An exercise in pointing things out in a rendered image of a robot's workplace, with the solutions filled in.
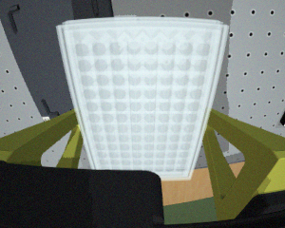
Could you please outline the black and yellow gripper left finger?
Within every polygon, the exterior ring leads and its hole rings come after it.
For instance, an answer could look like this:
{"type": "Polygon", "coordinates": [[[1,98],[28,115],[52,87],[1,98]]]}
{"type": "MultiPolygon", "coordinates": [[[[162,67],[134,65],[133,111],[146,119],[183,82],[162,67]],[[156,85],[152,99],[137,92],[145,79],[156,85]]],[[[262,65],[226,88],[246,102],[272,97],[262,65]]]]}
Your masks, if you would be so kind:
{"type": "Polygon", "coordinates": [[[42,166],[43,153],[70,130],[66,149],[56,167],[78,168],[84,141],[74,109],[0,138],[0,161],[42,166]]]}

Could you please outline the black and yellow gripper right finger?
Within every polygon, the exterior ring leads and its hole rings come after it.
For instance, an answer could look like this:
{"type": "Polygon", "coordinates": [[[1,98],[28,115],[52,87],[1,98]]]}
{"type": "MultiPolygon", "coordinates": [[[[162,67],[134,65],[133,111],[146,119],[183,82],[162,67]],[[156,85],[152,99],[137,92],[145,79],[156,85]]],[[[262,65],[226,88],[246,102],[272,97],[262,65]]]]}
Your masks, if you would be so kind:
{"type": "Polygon", "coordinates": [[[254,196],[285,190],[284,137],[211,109],[202,143],[218,220],[235,219],[254,196]],[[214,130],[244,155],[237,178],[214,130]]]}

